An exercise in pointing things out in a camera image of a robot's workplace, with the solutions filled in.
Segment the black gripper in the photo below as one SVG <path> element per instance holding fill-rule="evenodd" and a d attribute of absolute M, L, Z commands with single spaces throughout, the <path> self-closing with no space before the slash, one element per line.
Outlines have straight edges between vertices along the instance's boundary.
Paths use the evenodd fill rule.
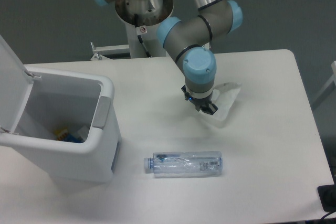
<path fill-rule="evenodd" d="M 196 97 L 191 96 L 187 92 L 186 85 L 183 85 L 181 87 L 181 90 L 184 93 L 185 100 L 188 100 L 192 104 L 194 104 L 197 111 L 201 110 L 205 114 L 214 115 L 216 111 L 218 110 L 218 107 L 211 102 L 212 94 L 204 98 L 196 98 Z"/>

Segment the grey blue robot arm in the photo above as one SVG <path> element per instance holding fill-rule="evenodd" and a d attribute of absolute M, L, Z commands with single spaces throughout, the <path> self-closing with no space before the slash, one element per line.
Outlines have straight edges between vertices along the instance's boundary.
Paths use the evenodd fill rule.
<path fill-rule="evenodd" d="M 186 22 L 172 16 L 173 0 L 95 0 L 115 4 L 124 22 L 132 58 L 170 56 L 185 78 L 184 97 L 196 110 L 212 115 L 216 60 L 212 40 L 237 29 L 243 21 L 235 1 L 195 0 L 198 16 Z"/>

